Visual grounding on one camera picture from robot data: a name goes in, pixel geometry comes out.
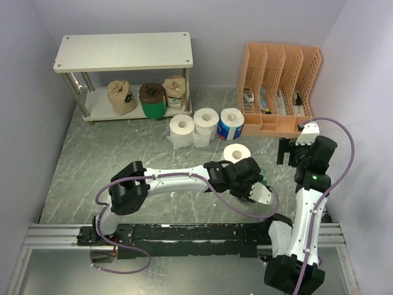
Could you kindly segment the green torn-wrapped paper roll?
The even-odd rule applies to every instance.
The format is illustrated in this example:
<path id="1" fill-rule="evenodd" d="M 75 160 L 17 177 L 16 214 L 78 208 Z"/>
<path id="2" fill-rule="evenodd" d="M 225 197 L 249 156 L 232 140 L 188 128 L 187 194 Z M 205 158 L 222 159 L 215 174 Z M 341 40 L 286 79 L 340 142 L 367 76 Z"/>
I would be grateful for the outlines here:
<path id="1" fill-rule="evenodd" d="M 266 188 L 269 188 L 270 186 L 268 185 L 267 174 L 262 167 L 260 167 L 260 175 L 262 176 L 262 180 L 260 181 L 260 183 L 264 185 Z"/>

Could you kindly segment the kraft-wrapped paper roll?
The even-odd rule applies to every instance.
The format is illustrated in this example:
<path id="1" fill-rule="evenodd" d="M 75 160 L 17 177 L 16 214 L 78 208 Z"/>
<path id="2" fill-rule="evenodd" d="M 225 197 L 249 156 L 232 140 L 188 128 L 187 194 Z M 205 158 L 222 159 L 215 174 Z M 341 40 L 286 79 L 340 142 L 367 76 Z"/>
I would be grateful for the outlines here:
<path id="1" fill-rule="evenodd" d="M 110 82 L 107 86 L 107 96 L 117 115 L 128 114 L 137 107 L 131 85 L 127 80 Z"/>
<path id="2" fill-rule="evenodd" d="M 185 79 L 182 76 L 170 76 L 165 79 L 166 104 L 171 109 L 180 110 L 185 96 Z"/>

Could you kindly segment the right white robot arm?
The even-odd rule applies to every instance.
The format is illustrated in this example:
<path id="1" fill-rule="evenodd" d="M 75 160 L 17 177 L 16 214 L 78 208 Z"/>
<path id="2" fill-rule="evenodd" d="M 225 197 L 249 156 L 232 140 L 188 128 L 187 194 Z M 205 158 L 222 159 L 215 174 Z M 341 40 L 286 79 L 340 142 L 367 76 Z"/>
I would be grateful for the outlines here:
<path id="1" fill-rule="evenodd" d="M 293 225 L 274 219 L 261 228 L 261 239 L 272 245 L 273 257 L 267 264 L 264 282 L 286 294 L 312 294 L 324 282 L 319 268 L 317 241 L 327 197 L 332 185 L 326 174 L 336 142 L 318 135 L 312 143 L 279 140 L 276 163 L 281 165 L 289 154 L 288 164 L 296 169 L 296 216 Z"/>

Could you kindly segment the brown-green paper roll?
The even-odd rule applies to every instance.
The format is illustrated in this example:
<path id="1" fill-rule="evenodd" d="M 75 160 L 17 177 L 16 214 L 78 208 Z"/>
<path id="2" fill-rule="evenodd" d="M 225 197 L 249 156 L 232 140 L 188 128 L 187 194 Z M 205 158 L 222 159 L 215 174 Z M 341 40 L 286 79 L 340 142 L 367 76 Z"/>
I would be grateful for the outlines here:
<path id="1" fill-rule="evenodd" d="M 166 92 L 161 84 L 142 84 L 139 89 L 139 100 L 147 118 L 160 119 L 166 114 Z"/>

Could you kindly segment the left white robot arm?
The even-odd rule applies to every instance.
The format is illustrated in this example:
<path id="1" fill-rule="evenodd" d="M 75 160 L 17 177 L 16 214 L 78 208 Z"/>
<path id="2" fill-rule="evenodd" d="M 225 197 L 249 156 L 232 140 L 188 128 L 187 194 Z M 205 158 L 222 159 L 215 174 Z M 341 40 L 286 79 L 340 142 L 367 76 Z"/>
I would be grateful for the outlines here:
<path id="1" fill-rule="evenodd" d="M 248 157 L 236 163 L 227 160 L 206 162 L 192 168 L 162 170 L 146 168 L 134 161 L 117 173 L 105 186 L 109 192 L 105 207 L 96 216 L 92 237 L 100 245 L 110 244 L 120 216 L 137 212 L 146 198 L 171 192 L 223 192 L 248 202 L 261 202 L 267 189 L 257 162 Z"/>

